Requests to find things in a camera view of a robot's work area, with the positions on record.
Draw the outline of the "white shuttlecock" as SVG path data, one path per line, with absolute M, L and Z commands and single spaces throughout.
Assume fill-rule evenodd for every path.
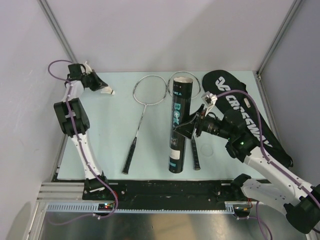
M 105 86 L 100 90 L 101 94 L 115 95 L 115 91 L 110 86 Z

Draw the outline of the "black shuttlecock tube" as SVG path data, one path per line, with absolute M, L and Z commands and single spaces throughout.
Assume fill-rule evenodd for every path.
M 190 115 L 193 79 L 190 77 L 175 77 L 172 88 L 171 132 L 168 169 L 171 173 L 183 171 L 186 139 L 175 131 L 175 128 Z

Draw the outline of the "clear tube lid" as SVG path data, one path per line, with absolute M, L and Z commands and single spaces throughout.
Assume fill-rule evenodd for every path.
M 210 157 L 210 156 L 213 155 L 214 150 L 213 150 L 213 148 L 212 148 L 211 145 L 209 145 L 209 144 L 203 144 L 203 145 L 201 146 L 200 152 L 201 152 L 201 154 L 204 155 L 205 157 Z

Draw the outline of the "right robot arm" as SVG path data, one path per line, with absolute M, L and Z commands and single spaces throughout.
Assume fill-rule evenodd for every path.
M 238 110 L 229 109 L 222 119 L 206 114 L 202 105 L 188 119 L 174 127 L 190 139 L 202 132 L 226 139 L 228 154 L 258 171 L 270 183 L 262 184 L 246 174 L 232 181 L 231 194 L 238 201 L 245 197 L 260 201 L 285 215 L 299 232 L 310 233 L 320 221 L 320 187 L 301 179 L 280 164 L 246 127 Z

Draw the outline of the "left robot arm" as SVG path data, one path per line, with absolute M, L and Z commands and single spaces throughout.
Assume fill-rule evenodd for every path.
M 69 74 L 65 82 L 65 94 L 60 102 L 53 105 L 62 132 L 75 145 L 82 162 L 85 182 L 84 193 L 107 199 L 111 187 L 103 170 L 95 160 L 89 141 L 89 117 L 81 103 L 80 96 L 86 88 L 93 92 L 114 95 L 115 91 L 97 75 L 87 62 L 68 65 Z

